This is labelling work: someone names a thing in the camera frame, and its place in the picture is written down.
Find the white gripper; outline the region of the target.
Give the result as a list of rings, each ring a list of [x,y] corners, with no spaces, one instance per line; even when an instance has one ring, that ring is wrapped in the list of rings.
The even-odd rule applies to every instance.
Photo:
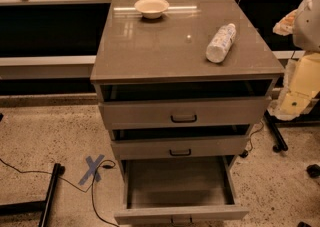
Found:
[[[281,36],[293,33],[297,10],[284,16],[273,27]],[[320,92],[320,53],[306,52],[299,60],[290,59],[285,67],[283,88],[278,99],[268,110],[279,120],[289,121],[299,117]]]

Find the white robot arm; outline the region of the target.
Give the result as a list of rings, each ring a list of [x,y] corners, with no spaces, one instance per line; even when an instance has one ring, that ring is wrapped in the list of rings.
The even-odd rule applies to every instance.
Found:
[[[304,51],[299,60],[289,60],[278,99],[270,106],[277,119],[300,116],[320,92],[320,0],[303,0],[273,27],[278,35],[293,36]]]

